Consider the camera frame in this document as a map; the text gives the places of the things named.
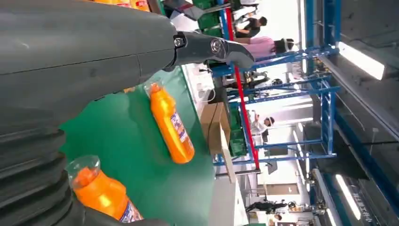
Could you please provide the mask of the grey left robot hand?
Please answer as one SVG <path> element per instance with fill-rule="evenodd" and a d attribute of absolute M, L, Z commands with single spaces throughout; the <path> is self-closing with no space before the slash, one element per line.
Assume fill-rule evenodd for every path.
<path fill-rule="evenodd" d="M 241 44 L 87 0 L 0 3 L 0 131 L 57 127 L 89 102 L 205 60 L 250 68 Z"/>

